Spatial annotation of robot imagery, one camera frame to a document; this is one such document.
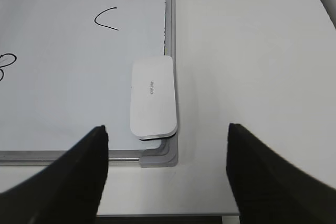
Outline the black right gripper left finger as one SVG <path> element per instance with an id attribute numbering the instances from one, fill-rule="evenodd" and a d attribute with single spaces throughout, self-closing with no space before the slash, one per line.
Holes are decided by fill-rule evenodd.
<path id="1" fill-rule="evenodd" d="M 41 172 L 1 193 L 1 223 L 95 223 L 109 169 L 97 126 Z"/>

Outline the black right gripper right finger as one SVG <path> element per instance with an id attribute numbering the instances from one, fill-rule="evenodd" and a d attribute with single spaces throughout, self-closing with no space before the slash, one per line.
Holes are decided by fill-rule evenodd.
<path id="1" fill-rule="evenodd" d="M 335 189 L 231 123 L 226 173 L 240 223 L 335 223 Z"/>

